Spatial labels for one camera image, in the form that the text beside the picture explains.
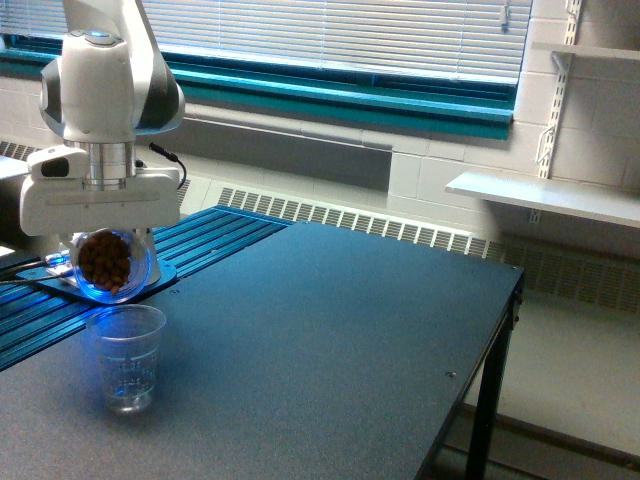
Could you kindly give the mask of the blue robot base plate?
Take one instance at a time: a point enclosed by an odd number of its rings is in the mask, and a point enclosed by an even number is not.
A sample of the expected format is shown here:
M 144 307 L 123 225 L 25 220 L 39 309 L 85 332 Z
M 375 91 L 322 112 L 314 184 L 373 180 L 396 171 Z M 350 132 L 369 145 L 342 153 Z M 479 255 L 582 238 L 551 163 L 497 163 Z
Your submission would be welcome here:
M 166 288 L 177 281 L 176 268 L 167 262 L 159 263 L 160 277 L 156 282 L 149 282 L 142 287 L 127 284 L 116 295 L 96 289 L 86 281 L 78 281 L 74 276 L 74 269 L 69 264 L 60 264 L 55 268 L 38 266 L 25 269 L 17 274 L 19 280 L 33 281 L 37 286 L 49 292 L 60 294 L 75 300 L 88 301 L 98 304 L 122 304 L 151 295 Z

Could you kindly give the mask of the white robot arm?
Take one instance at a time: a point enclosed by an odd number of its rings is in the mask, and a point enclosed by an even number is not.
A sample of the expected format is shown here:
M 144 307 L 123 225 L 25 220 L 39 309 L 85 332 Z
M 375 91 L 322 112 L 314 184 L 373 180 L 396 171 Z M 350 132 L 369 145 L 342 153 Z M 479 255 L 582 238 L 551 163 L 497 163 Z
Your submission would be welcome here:
M 184 94 L 139 1 L 67 1 L 61 55 L 41 72 L 41 116 L 63 142 L 29 155 L 30 236 L 147 229 L 179 219 L 177 169 L 136 163 L 138 136 L 173 130 Z

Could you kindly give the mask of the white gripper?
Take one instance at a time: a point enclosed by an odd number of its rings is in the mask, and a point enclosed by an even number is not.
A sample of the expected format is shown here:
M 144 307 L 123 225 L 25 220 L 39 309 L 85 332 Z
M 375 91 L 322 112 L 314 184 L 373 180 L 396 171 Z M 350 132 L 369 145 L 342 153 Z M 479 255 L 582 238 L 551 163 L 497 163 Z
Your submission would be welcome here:
M 135 160 L 133 146 L 53 146 L 30 154 L 21 229 L 44 236 L 175 224 L 179 171 Z

